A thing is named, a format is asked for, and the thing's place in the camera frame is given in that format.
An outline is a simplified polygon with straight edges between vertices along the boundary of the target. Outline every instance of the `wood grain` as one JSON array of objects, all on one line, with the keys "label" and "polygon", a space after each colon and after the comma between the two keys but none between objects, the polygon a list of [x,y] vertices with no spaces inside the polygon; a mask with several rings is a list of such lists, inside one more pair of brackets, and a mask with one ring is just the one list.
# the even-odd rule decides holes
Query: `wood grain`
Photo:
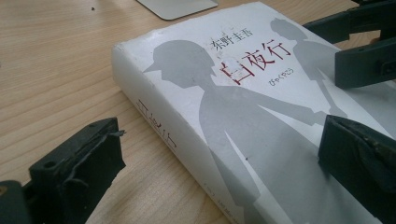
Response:
[{"label": "wood grain", "polygon": [[[0,2],[0,180],[28,168],[83,126],[118,117],[127,164],[89,223],[227,223],[226,217],[138,114],[112,79],[116,43],[249,1],[162,21],[135,0]],[[338,0],[268,0],[305,23],[356,6]],[[342,49],[378,33],[354,35]]]}]

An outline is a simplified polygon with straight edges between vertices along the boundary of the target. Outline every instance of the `black object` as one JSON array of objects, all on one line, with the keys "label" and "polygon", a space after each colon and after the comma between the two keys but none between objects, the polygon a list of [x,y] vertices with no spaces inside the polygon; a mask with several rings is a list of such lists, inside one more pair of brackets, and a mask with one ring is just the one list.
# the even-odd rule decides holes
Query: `black object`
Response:
[{"label": "black object", "polygon": [[380,30],[379,40],[335,54],[335,86],[357,88],[396,78],[396,0],[355,0],[359,7],[304,25],[331,43]]},{"label": "black object", "polygon": [[361,123],[327,116],[319,164],[373,216],[396,223],[396,141]]},{"label": "black object", "polygon": [[116,118],[91,123],[30,167],[32,180],[0,182],[0,223],[85,223],[125,167]]}]

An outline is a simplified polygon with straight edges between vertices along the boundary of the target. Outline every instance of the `white book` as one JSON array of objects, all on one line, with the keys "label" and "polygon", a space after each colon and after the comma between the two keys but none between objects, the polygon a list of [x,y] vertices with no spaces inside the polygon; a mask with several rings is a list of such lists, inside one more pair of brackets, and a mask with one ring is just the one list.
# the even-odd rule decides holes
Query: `white book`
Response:
[{"label": "white book", "polygon": [[341,90],[335,46],[262,3],[113,49],[114,79],[232,223],[379,223],[318,165],[326,114],[393,139],[393,82]]}]

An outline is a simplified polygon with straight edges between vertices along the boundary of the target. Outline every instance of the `wooden table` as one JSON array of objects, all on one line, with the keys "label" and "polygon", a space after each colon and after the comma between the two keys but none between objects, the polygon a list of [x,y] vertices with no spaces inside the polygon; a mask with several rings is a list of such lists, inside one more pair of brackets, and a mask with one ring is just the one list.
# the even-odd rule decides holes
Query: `wooden table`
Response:
[{"label": "wooden table", "polygon": [[[112,79],[121,41],[248,0],[163,21],[135,0],[0,2],[0,180],[28,168],[83,126],[118,117],[127,166],[89,223],[227,223],[226,217],[139,115]],[[263,1],[299,23],[354,7],[348,0]],[[338,45],[368,43],[378,33]]]}]

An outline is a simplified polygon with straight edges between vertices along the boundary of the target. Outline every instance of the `table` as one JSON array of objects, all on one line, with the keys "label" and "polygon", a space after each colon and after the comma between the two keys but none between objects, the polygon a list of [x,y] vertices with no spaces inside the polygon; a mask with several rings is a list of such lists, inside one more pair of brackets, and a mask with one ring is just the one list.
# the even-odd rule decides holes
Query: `table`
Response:
[{"label": "table", "polygon": [[[88,223],[227,223],[227,218],[139,115],[112,79],[111,49],[163,21],[135,0],[0,2],[0,180],[29,181],[28,168],[85,125],[117,117],[126,167]],[[267,0],[303,24],[356,6],[348,0]],[[378,32],[353,35],[341,49]]]}]

